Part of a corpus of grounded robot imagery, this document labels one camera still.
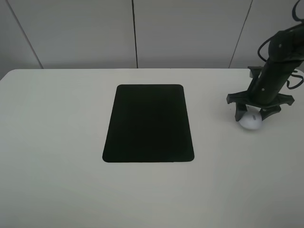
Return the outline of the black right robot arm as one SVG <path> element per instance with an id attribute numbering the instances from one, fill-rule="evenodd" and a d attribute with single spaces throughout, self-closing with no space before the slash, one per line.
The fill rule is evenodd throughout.
<path id="1" fill-rule="evenodd" d="M 263 67 L 249 67 L 251 83 L 246 91 L 229 94 L 227 103 L 236 104 L 235 120 L 247 112 L 247 106 L 260 108 L 264 120 L 281 111 L 281 105 L 292 105 L 294 98 L 280 90 L 289 85 L 289 77 L 304 61 L 304 24 L 277 32 L 267 43 L 268 59 Z"/>

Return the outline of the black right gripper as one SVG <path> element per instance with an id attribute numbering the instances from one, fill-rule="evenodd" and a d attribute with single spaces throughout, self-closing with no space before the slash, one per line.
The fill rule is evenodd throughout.
<path id="1" fill-rule="evenodd" d="M 262 121 L 281 112 L 280 105 L 292 105 L 291 95 L 280 94 L 293 71 L 300 66 L 299 61 L 274 62 L 267 60 L 259 77 L 254 77 L 246 91 L 229 94 L 227 103 L 236 103 L 235 120 L 240 121 L 247 112 L 247 106 L 261 108 Z"/>

